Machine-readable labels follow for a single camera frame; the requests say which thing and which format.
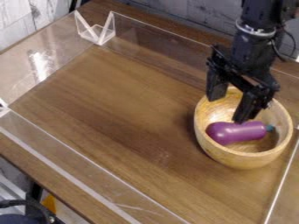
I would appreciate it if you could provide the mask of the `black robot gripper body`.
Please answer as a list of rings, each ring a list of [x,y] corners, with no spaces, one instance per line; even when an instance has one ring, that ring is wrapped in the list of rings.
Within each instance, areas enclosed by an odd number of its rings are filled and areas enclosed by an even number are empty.
[[[238,29],[231,48],[224,45],[211,47],[207,59],[210,69],[226,76],[245,94],[263,95],[267,105],[279,91],[279,84],[270,72],[277,58],[277,28]]]

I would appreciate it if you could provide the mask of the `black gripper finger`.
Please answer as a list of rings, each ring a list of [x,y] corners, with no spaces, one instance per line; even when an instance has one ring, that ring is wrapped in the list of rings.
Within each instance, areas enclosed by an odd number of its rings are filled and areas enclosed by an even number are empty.
[[[222,75],[218,71],[210,69],[207,73],[206,95],[211,102],[226,96],[229,85],[230,83],[226,79],[226,76]]]
[[[243,123],[258,116],[262,109],[267,107],[267,98],[261,94],[246,92],[233,116],[235,123]]]

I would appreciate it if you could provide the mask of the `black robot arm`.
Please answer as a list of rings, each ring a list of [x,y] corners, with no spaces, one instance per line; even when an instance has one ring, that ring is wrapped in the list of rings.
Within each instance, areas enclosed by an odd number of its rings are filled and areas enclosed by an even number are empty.
[[[270,68],[283,59],[278,48],[289,34],[286,22],[298,11],[299,0],[242,0],[233,46],[212,47],[206,95],[214,102],[226,96],[229,86],[243,92],[233,116],[235,123],[254,119],[281,89]]]

